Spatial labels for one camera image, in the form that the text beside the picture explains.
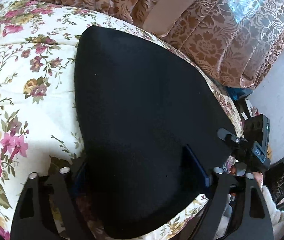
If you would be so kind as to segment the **white sleeve forearm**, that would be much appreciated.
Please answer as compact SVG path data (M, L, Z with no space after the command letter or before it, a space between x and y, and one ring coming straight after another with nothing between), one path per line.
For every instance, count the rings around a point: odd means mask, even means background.
M284 211L277 209L266 186L262 186L261 191L270 214L274 239L281 239L284 236Z

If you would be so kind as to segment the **right hand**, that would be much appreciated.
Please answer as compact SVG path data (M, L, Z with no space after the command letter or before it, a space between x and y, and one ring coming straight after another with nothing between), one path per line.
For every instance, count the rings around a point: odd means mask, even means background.
M232 165L230 168L230 174L231 175L235 175L237 176L237 168L236 165ZM261 172L252 172L252 173L247 173L245 175L247 178L251 179L251 180L255 180L257 182L257 185L259 186L259 188L261 189L263 186L263 174Z

